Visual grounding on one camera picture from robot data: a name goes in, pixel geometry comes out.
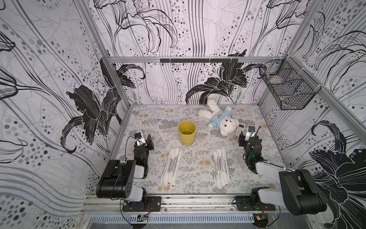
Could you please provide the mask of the white straw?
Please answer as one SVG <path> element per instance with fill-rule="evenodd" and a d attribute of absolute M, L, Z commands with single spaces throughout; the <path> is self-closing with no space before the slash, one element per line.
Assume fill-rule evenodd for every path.
<path fill-rule="evenodd" d="M 222 188 L 222 183 L 221 183 L 221 170 L 220 170 L 220 160 L 218 158 L 218 154 L 217 151 L 215 150 L 214 153 L 214 163 L 215 163 L 215 170 L 216 170 L 216 181 L 217 181 L 217 188 L 221 189 Z"/>
<path fill-rule="evenodd" d="M 174 159 L 175 152 L 176 152 L 176 148 L 171 148 L 170 151 L 169 151 L 169 155 L 168 155 L 168 158 L 166 160 L 166 165 L 165 165 L 162 177 L 161 177 L 161 184 L 163 186 L 165 186 L 165 182 L 167 180 L 166 177 L 169 175 L 169 167 L 170 167 L 170 165 L 171 165 L 171 163 Z"/>
<path fill-rule="evenodd" d="M 174 185 L 174 178 L 176 177 L 176 172 L 177 172 L 177 167 L 179 164 L 179 159 L 180 159 L 180 155 L 181 155 L 181 149 L 180 148 L 176 148 L 174 150 L 173 153 L 173 163 L 171 166 L 171 171 L 169 173 L 169 177 L 168 177 L 168 185 L 170 185 L 171 187 Z"/>
<path fill-rule="evenodd" d="M 228 185 L 229 184 L 229 173 L 228 173 L 226 153 L 225 153 L 224 148 L 221 149 L 221 157 L 222 157 L 222 162 L 223 162 L 223 171 L 224 171 L 224 177 L 225 177 L 225 184 Z"/>

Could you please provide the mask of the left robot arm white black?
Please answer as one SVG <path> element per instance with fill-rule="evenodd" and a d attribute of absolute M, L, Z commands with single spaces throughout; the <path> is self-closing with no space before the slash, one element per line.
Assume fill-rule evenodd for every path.
<path fill-rule="evenodd" d="M 144 138 L 142 132 L 134 134 L 135 140 L 132 160 L 124 162 L 110 160 L 97 184 L 98 198 L 122 199 L 132 204 L 147 204 L 144 188 L 133 184 L 135 179 L 145 179 L 148 175 L 149 153 L 154 150 L 151 135 Z"/>

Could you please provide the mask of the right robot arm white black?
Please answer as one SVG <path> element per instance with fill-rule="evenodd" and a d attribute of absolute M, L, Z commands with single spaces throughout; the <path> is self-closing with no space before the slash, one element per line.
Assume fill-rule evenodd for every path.
<path fill-rule="evenodd" d="M 317 214 L 327 209 L 310 172 L 306 169 L 288 169 L 268 162 L 262 157 L 262 140 L 253 132 L 241 133 L 238 140 L 243 147 L 247 168 L 280 184 L 280 189 L 259 187 L 252 189 L 249 197 L 235 198 L 239 210 L 275 210 L 285 208 L 294 216 Z"/>

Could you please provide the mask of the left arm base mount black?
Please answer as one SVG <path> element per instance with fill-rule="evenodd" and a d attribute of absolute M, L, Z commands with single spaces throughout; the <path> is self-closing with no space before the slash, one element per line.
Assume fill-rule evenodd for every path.
<path fill-rule="evenodd" d="M 145 188 L 142 188 L 142 200 L 137 202 L 125 202 L 123 204 L 123 212 L 159 212 L 161 209 L 162 197 L 149 196 Z"/>

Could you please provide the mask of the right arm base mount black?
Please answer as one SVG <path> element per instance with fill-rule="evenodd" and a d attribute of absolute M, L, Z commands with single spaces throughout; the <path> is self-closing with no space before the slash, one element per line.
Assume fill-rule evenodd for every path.
<path fill-rule="evenodd" d="M 260 200 L 258 191 L 261 189 L 268 189 L 268 187 L 252 189 L 250 195 L 235 196 L 232 204 L 236 205 L 238 211 L 275 211 L 275 205 L 265 204 Z"/>

